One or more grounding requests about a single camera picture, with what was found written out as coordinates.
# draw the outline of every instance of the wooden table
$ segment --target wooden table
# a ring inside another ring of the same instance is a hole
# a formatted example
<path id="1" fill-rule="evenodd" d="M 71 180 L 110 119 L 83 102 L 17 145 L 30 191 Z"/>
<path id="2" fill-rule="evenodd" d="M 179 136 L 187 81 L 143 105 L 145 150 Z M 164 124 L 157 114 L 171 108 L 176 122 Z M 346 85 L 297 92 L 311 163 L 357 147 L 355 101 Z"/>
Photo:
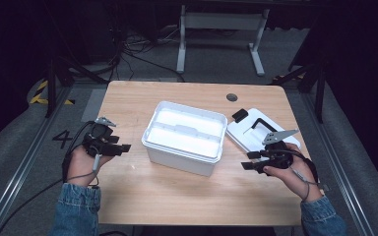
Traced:
<path id="1" fill-rule="evenodd" d="M 231 102 L 226 95 L 234 93 Z M 132 145 L 98 174 L 102 189 L 100 223 L 133 225 L 299 225 L 300 198 L 282 181 L 243 170 L 248 161 L 229 137 L 212 176 L 165 167 L 149 160 L 141 138 L 160 101 L 224 114 L 257 108 L 284 129 L 298 128 L 280 87 L 111 82 L 99 116 L 117 124 L 113 135 Z M 300 135 L 302 152 L 308 156 Z"/>

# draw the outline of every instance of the plastic bin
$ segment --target plastic bin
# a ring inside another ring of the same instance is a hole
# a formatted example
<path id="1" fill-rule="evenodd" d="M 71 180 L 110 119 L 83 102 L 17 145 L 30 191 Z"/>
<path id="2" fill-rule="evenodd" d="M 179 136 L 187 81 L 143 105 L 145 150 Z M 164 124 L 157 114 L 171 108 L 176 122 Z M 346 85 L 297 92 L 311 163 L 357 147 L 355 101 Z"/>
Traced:
<path id="1" fill-rule="evenodd" d="M 217 112 L 162 101 L 142 142 L 151 162 L 210 176 L 221 159 L 226 125 Z"/>

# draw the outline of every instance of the person's left hand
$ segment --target person's left hand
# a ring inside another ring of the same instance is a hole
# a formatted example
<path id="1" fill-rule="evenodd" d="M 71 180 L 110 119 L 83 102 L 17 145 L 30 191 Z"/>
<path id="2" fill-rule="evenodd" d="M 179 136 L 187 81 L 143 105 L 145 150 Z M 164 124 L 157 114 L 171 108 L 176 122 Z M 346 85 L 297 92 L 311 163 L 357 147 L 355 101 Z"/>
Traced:
<path id="1" fill-rule="evenodd" d="M 76 147 L 72 152 L 72 160 L 70 161 L 69 171 L 67 173 L 67 183 L 88 187 L 96 177 L 99 169 L 112 158 L 113 156 L 101 156 L 96 172 L 90 174 L 93 172 L 92 169 L 94 167 L 95 158 L 88 155 L 83 146 Z"/>

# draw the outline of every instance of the metal stand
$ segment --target metal stand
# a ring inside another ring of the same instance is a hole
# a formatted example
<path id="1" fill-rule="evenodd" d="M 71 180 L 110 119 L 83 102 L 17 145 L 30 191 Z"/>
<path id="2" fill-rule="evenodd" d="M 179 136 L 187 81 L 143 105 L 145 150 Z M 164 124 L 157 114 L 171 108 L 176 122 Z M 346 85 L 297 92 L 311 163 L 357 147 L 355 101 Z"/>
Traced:
<path id="1" fill-rule="evenodd" d="M 249 50 L 256 68 L 258 76 L 264 76 L 265 71 L 257 51 L 263 31 L 268 19 L 269 9 L 263 14 L 220 14 L 220 13 L 186 13 L 183 5 L 180 12 L 180 44 L 177 56 L 178 73 L 183 73 L 185 69 L 186 57 L 186 29 L 220 29 L 220 30 L 255 30 L 256 40 L 249 43 Z"/>
<path id="2" fill-rule="evenodd" d="M 311 64 L 303 66 L 299 69 L 292 71 L 291 73 L 283 76 L 283 78 L 273 81 L 269 86 L 281 86 L 282 84 L 302 75 L 302 81 L 297 86 L 300 92 L 310 92 L 312 87 L 317 83 L 317 93 L 315 97 L 315 114 L 320 123 L 322 120 L 322 105 L 324 99 L 324 88 L 325 88 L 325 66 L 322 64 Z"/>

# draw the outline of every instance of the hand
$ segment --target hand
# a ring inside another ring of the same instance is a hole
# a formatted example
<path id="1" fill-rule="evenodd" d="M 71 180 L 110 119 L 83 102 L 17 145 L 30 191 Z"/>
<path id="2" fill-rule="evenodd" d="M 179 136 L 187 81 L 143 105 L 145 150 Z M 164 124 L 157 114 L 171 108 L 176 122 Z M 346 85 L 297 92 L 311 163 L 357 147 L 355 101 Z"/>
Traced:
<path id="1" fill-rule="evenodd" d="M 299 148 L 294 144 L 286 143 L 286 146 L 291 150 L 296 150 L 300 152 Z M 296 170 L 303 177 L 305 177 L 308 182 L 315 183 L 315 179 L 312 175 L 311 170 L 300 157 L 294 155 L 293 164 L 288 169 L 278 169 L 272 166 L 265 166 L 263 170 L 267 174 L 281 179 L 291 191 L 293 191 L 295 194 L 301 197 L 305 202 L 313 202 L 322 198 L 322 194 L 317 185 L 307 184 L 303 182 L 293 172 L 293 170 Z"/>
<path id="2" fill-rule="evenodd" d="M 72 160 L 70 161 L 69 171 L 67 173 L 67 183 L 88 187 L 96 177 L 96 174 L 99 172 L 99 169 L 103 166 L 103 164 L 105 164 L 112 158 L 113 156 L 103 155 L 99 160 L 99 165 L 96 172 L 92 173 L 95 158 L 88 155 L 83 146 L 76 147 L 72 152 Z"/>

